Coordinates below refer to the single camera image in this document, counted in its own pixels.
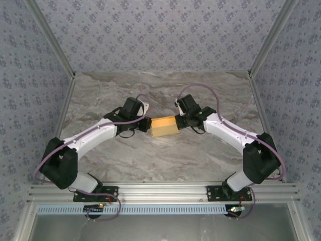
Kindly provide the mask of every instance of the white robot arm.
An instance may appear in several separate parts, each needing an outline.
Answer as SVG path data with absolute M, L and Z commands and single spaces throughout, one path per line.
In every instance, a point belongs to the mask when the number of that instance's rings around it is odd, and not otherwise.
M 87 130 L 63 140 L 51 139 L 43 159 L 53 150 L 62 145 L 65 146 L 44 163 L 40 172 L 60 189 L 69 187 L 92 193 L 99 180 L 87 173 L 79 172 L 78 161 L 100 143 L 124 131 L 139 129 L 147 132 L 151 123 L 150 118 L 143 117 L 147 110 L 147 103 L 130 97 L 123 107 L 106 114 L 97 124 Z
M 258 135 L 223 118 L 220 119 L 214 109 L 208 106 L 201 109 L 190 94 L 178 99 L 176 106 L 180 110 L 180 114 L 175 116 L 179 129 L 193 127 L 212 133 L 229 143 L 243 155 L 243 168 L 222 183 L 223 192 L 228 198 L 232 199 L 237 195 L 237 192 L 252 183 L 262 183 L 280 166 L 276 156 L 267 147 L 247 137 L 256 137 L 276 150 L 273 139 L 269 134 Z

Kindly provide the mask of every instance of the blue floral wallpaper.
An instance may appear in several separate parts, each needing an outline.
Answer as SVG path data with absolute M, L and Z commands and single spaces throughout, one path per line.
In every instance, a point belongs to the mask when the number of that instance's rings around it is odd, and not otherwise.
M 23 0 L 0 9 L 0 240 L 11 240 L 69 77 Z
M 321 240 L 321 2 L 301 0 L 255 77 L 289 182 Z
M 37 0 L 77 72 L 248 70 L 284 0 Z

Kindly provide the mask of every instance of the yellow block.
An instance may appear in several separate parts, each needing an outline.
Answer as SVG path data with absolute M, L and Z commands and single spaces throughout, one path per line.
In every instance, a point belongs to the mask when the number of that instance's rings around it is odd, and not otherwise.
M 152 137 L 180 133 L 180 130 L 177 128 L 175 116 L 151 119 L 150 131 Z

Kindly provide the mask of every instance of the gray marble tabletop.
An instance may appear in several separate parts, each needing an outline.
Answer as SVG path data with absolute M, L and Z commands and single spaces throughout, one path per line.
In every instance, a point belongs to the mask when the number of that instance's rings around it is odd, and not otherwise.
M 245 74 L 227 72 L 77 73 L 61 137 L 75 135 L 122 106 L 129 96 L 147 94 L 150 117 L 178 114 L 174 102 L 188 84 L 204 83 L 217 92 L 221 114 L 252 132 L 262 125 Z M 201 87 L 186 91 L 201 106 L 216 109 L 212 93 Z M 150 131 L 129 139 L 115 137 L 89 151 L 79 170 L 102 181 L 223 181 L 242 167 L 242 156 L 218 137 L 191 129 L 152 138 Z

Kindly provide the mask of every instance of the metal corner post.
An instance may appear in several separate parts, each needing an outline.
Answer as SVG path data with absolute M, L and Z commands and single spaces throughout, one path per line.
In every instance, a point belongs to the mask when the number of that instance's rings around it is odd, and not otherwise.
M 67 89 L 67 92 L 66 92 L 66 95 L 65 95 L 64 103 L 63 103 L 62 108 L 60 110 L 59 118 L 58 118 L 58 121 L 57 121 L 57 125 L 56 125 L 56 128 L 55 128 L 55 132 L 54 132 L 54 136 L 53 137 L 58 137 L 58 138 L 60 137 L 60 134 L 61 134 L 61 131 L 62 131 L 62 126 L 63 126 L 63 123 L 64 123 L 65 118 L 66 118 L 67 110 L 68 110 L 68 107 L 69 107 L 69 103 L 70 103 L 70 100 L 71 100 L 71 96 L 72 96 L 74 87 L 75 87 L 75 77 L 73 76 L 71 78 L 71 80 L 70 80 L 70 83 L 69 83 L 69 86 L 68 86 L 68 89 Z
M 268 52 L 271 50 L 277 36 L 283 29 L 283 26 L 285 25 L 288 17 L 292 13 L 292 10 L 294 9 L 296 3 L 298 0 L 285 0 L 282 8 L 280 9 L 279 14 L 277 15 L 269 33 L 267 34 L 267 37 L 265 38 L 258 54 L 256 55 L 252 66 L 250 68 L 251 76 L 255 77 L 257 74 L 259 68 L 263 64 Z
M 62 67 L 64 68 L 65 72 L 68 74 L 69 77 L 72 77 L 74 75 L 72 67 L 71 67 L 65 53 L 63 52 L 61 46 L 59 45 L 57 38 L 55 37 L 54 33 L 50 29 L 50 27 L 46 21 L 46 18 L 43 15 L 43 13 L 41 12 L 38 4 L 35 2 L 35 0 L 25 0 L 25 3 L 27 5 L 27 7 L 29 8 L 30 12 L 32 13 L 32 15 L 34 16 L 35 21 L 37 22 L 37 24 L 41 28 L 41 31 L 45 35 L 52 50 L 54 51 L 57 58 L 59 59 L 59 62 L 61 63 Z

